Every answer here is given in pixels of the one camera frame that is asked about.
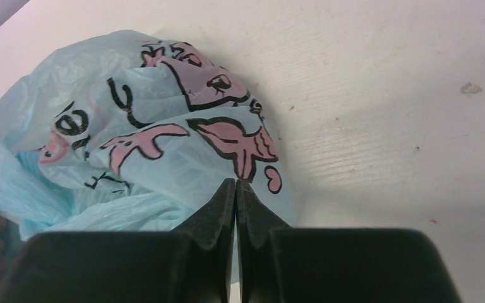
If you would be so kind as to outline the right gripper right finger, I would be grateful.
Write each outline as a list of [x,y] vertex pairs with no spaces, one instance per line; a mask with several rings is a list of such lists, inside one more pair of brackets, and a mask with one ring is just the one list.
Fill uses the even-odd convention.
[[242,302],[460,302],[433,242],[389,228],[294,228],[236,185]]

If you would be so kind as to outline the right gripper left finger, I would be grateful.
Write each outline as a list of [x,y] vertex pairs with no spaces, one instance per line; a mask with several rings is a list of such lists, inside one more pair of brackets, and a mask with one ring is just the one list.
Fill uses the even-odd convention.
[[27,241],[0,302],[228,302],[236,183],[169,232],[46,232]]

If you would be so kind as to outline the light blue plastic bag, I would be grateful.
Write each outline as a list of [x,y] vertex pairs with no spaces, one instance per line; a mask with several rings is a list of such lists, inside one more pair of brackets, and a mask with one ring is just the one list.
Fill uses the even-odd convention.
[[94,37],[54,51],[0,99],[0,212],[22,240],[168,231],[226,179],[296,222],[261,104],[189,43]]

